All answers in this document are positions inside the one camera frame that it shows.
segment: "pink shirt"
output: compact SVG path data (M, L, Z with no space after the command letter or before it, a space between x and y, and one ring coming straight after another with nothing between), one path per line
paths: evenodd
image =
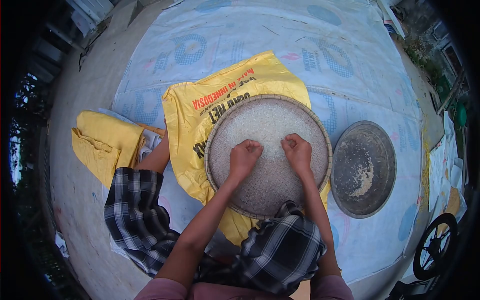
M237 288L212 283L196 283L190 293L180 283L166 278L155 278L138 293L134 300L291 300L271 293L248 288ZM312 300L353 300L350 288L342 277L329 275L318 280L312 288Z

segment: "tire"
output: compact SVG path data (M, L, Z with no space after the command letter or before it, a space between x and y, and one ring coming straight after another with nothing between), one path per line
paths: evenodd
M423 250L423 245L427 241L428 237L432 233L432 231L435 230L436 227L438 227L440 224L447 224L448 227L450 228L450 240L447 245L447 249L445 250L445 253L442 256L441 261L435 261L435 265L431 266L428 270L424 270L421 266L420 262L420 256L421 252ZM456 225L456 220L453 214L450 213L445 213L442 215L439 215L425 230L423 233L420 242L417 246L417 249L415 251L415 256L413 258L413 274L415 275L416 278L419 280L427 280L432 277L435 277L437 275L440 275L442 271L444 271L449 263L452 261L452 257L455 253L456 246L458 243L458 231L457 231L457 225Z

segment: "window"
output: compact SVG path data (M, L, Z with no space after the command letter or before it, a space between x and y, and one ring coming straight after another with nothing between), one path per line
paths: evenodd
M462 70L462 64L460 63L460 60L458 59L458 56L456 55L452 45L448 44L443 49L443 52L448 62L450 63L450 66L452 67L452 69L455 71L457 75L460 75L460 71Z
M444 37L446 37L448 34L448 29L445 26L443 22L439 22L434 28L433 28L433 37L436 40L441 40Z

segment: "leg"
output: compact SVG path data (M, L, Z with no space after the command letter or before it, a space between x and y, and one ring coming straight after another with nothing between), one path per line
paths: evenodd
M242 287L290 295L313 277L325 252L318 227L288 201L260 229L250 229L233 272Z

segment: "folded yellow sack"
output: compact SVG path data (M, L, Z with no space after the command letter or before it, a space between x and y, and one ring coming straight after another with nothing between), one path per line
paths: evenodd
M117 118L83 110L72 128L72 148L78 159L107 188L120 167L133 168L145 145L143 127Z

